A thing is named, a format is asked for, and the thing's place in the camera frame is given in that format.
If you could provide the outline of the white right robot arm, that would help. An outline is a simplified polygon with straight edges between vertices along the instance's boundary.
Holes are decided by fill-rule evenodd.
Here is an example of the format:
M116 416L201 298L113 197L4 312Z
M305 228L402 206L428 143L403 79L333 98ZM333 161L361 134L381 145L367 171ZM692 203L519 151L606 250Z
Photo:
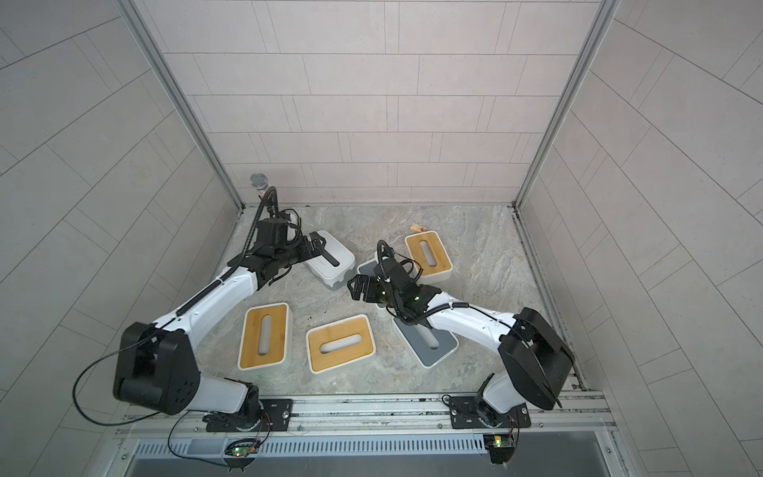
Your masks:
M538 311L488 310L402 274L358 274L348 282L351 298L381 304L408 326L423 325L464 337L495 352L504 371L486 379L465 415L486 427L514 425L512 410L529 403L543 411L560 407L560 393L574 365L570 347Z

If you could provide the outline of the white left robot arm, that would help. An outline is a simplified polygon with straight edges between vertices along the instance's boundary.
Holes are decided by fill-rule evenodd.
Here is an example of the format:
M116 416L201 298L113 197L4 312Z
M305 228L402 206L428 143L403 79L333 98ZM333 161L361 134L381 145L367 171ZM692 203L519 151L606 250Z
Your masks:
M326 231L294 242L254 244L181 307L121 335L112 393L115 399L165 415L208 413L211 431L251 430L262 421L258 387L204 376L195 350L240 302L285 276L292 266L323 258L341 264L340 242Z

